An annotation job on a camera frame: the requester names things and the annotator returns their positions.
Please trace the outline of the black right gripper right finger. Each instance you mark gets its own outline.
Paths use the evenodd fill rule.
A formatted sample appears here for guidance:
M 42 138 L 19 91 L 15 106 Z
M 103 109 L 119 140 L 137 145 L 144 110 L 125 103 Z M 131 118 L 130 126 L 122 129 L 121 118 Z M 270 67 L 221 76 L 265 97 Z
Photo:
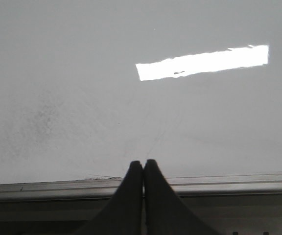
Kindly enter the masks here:
M 176 195 L 155 160 L 144 170 L 146 226 L 149 235 L 217 235 Z

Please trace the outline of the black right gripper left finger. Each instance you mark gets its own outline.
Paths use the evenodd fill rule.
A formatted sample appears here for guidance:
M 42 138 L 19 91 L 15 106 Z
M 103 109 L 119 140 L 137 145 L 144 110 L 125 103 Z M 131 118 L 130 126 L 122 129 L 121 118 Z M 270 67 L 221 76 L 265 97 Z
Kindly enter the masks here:
M 139 235 L 141 233 L 143 168 L 132 161 L 107 205 L 76 235 Z

